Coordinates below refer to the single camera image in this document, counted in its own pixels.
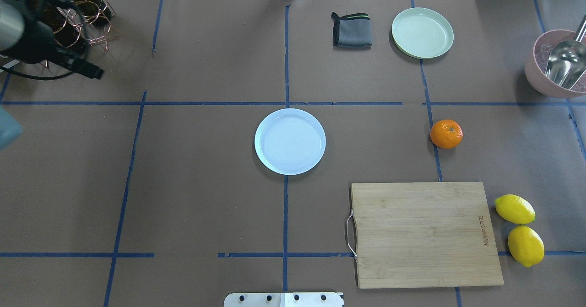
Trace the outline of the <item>light blue plate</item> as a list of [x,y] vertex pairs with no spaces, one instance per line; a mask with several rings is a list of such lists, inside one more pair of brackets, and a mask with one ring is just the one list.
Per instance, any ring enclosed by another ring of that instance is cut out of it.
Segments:
[[255,152],[268,169],[297,175],[315,167],[326,149],[326,134],[312,114],[285,108],[267,115],[255,132]]

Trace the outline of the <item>orange fruit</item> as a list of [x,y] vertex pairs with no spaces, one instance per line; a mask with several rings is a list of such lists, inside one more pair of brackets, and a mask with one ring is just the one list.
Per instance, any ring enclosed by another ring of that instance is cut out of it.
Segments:
[[444,119],[433,124],[429,136],[438,148],[453,149],[462,142],[463,130],[458,122]]

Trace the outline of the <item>green plate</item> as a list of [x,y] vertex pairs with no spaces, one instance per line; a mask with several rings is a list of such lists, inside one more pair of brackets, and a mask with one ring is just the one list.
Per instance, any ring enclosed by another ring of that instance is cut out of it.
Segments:
[[447,53],[454,43],[448,20],[434,10],[414,7],[394,18],[391,35],[395,45],[415,59],[434,59]]

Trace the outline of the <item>folded grey cloth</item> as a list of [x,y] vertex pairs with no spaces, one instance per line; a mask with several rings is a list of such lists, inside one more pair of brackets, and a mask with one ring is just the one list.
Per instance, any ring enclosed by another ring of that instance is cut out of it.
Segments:
[[372,22],[366,13],[339,16],[331,13],[333,20],[333,46],[352,49],[372,47]]

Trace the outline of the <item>bamboo cutting board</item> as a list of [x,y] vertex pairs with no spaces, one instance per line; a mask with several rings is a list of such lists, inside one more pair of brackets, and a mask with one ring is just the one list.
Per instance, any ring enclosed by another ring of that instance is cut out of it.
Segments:
[[362,290],[504,284],[482,182],[352,183]]

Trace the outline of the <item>left yellow lemon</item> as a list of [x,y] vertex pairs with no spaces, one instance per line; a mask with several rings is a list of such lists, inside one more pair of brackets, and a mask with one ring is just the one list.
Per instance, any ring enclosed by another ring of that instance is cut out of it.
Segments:
[[505,194],[495,199],[495,210],[502,219],[517,225],[526,225],[536,220],[533,205],[521,196]]

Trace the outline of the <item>yellow lemon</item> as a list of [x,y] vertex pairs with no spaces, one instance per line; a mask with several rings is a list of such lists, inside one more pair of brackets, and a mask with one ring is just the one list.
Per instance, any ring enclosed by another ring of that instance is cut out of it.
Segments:
[[495,210],[502,219],[517,225],[526,225],[536,220],[533,205],[521,196],[505,194],[495,199]]
[[507,246],[513,259],[526,268],[542,262],[545,256],[542,239],[529,226],[513,228],[507,237]]

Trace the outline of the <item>pink bowl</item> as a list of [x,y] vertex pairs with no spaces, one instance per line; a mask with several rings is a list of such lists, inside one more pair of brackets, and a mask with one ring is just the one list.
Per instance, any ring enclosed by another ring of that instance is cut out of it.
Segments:
[[525,76],[530,85],[544,96],[551,98],[582,98],[585,99],[585,76],[583,75],[569,90],[562,88],[549,80],[545,74],[548,57],[551,49],[557,43],[570,39],[575,32],[564,29],[556,29],[544,32],[533,43],[529,57],[525,61]]

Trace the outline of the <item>right yellow lemon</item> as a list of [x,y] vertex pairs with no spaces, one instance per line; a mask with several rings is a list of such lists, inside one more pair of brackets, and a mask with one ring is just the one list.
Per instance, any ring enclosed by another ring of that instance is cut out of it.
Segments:
[[529,226],[513,228],[507,237],[507,246],[513,259],[526,268],[542,262],[545,256],[542,239]]

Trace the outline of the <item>metal scoop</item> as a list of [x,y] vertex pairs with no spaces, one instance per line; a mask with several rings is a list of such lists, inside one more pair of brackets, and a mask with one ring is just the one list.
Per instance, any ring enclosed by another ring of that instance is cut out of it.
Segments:
[[584,16],[572,39],[557,43],[550,52],[545,74],[548,79],[566,90],[573,86],[585,73],[586,45],[582,38],[586,32]]

